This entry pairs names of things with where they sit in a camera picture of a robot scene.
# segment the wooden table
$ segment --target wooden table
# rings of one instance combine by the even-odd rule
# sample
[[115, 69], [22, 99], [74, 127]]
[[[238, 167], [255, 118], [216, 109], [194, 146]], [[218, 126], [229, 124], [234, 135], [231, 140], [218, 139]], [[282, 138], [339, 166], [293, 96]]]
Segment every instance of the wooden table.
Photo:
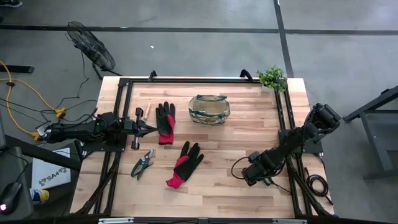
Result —
[[[98, 97], [98, 112], [113, 110], [119, 77], [104, 77]], [[303, 79], [288, 79], [295, 123], [303, 125], [310, 111]], [[123, 110], [124, 97], [120, 111]], [[206, 126], [191, 121], [188, 102], [194, 95], [226, 95], [231, 115], [225, 124]], [[151, 103], [147, 124], [156, 126], [155, 108], [168, 101], [176, 106], [174, 144], [158, 145], [158, 132], [140, 139], [138, 151], [131, 149], [132, 138], [121, 156], [118, 180], [114, 193], [112, 216], [129, 217], [229, 217], [229, 218], [290, 218], [294, 217], [290, 195], [276, 186], [266, 187], [262, 182], [249, 187], [245, 181], [231, 176], [233, 163], [254, 151], [278, 146], [280, 129], [274, 93], [261, 91], [260, 84], [222, 83], [135, 83], [129, 115], [135, 119], [136, 107], [145, 109]], [[185, 141], [199, 143], [204, 160], [191, 178], [179, 189], [168, 187], [165, 181], [173, 176], [173, 167]], [[140, 181], [130, 176], [134, 164], [149, 149], [155, 149], [152, 161]], [[94, 152], [83, 161], [71, 212], [77, 211], [98, 186], [103, 152]], [[322, 163], [313, 155], [303, 155], [303, 164], [311, 174], [325, 177]], [[249, 163], [239, 162], [234, 173], [241, 175]], [[274, 182], [289, 189], [287, 171], [273, 178]], [[304, 212], [302, 192], [298, 185], [300, 208]], [[102, 208], [106, 205], [105, 189]], [[325, 198], [317, 198], [325, 209], [333, 207]]]

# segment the red glove cuff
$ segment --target red glove cuff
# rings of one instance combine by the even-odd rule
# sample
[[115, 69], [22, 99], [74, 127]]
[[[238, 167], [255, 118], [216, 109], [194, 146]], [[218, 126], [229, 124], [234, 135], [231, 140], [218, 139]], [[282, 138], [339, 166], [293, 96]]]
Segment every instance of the red glove cuff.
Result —
[[169, 119], [170, 126], [172, 127], [172, 132], [170, 134], [161, 134], [159, 135], [159, 144], [164, 145], [164, 144], [173, 144], [174, 142], [174, 125], [175, 125], [175, 120], [171, 115], [167, 115], [167, 118]]
[[[179, 158], [177, 159], [177, 161], [176, 161], [174, 167], [176, 168], [178, 165], [180, 165], [182, 162], [186, 161], [187, 159], [189, 159], [188, 156], [179, 157]], [[173, 188], [177, 189], [177, 188], [180, 187], [180, 185], [181, 185], [182, 183], [184, 183], [184, 181], [181, 179], [181, 177], [179, 177], [179, 176], [174, 172], [173, 178], [171, 178], [170, 180], [167, 180], [166, 183], [167, 183], [167, 185], [168, 185], [169, 187], [173, 187]]]
[[174, 173], [173, 178], [167, 180], [166, 183], [169, 187], [177, 189], [182, 183], [184, 183], [184, 181], [177, 174]]

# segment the gardening glove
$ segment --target gardening glove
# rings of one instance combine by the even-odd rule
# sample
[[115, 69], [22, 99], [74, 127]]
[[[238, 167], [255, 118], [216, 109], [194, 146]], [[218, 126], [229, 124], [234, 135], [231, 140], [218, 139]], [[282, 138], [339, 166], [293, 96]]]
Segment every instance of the gardening glove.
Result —
[[200, 147], [198, 146], [198, 143], [195, 143], [189, 152], [188, 148], [189, 142], [187, 141], [182, 147], [181, 155], [175, 163], [173, 178], [166, 181], [169, 187], [173, 187], [175, 189], [179, 188], [182, 183], [189, 179], [193, 171], [204, 158], [203, 154], [200, 154], [199, 156]]
[[175, 107], [174, 104], [164, 102], [156, 108], [156, 125], [159, 132], [159, 144], [173, 144], [174, 141], [174, 124], [175, 124]]

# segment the potted plant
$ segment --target potted plant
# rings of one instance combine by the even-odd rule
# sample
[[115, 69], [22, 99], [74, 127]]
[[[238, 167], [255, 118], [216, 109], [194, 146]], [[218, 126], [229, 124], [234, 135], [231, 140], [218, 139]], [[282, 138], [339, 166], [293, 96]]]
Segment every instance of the potted plant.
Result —
[[266, 92], [272, 92], [274, 90], [283, 91], [286, 89], [286, 78], [284, 77], [283, 69], [274, 65], [263, 73], [257, 70], [259, 75], [259, 81], [262, 84], [261, 90]]

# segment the green shears handle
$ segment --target green shears handle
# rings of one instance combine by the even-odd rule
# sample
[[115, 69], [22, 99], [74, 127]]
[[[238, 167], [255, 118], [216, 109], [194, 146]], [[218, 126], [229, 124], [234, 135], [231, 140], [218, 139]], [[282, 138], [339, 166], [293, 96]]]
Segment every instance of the green shears handle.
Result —
[[[153, 164], [153, 162], [137, 162], [136, 165], [134, 166], [134, 168], [132, 168], [131, 171], [131, 177], [135, 177], [137, 176], [137, 180], [139, 180], [142, 176], [142, 174], [144, 173], [144, 170], [148, 167], [150, 167]], [[137, 168], [142, 165], [142, 168], [140, 171], [136, 172]]]

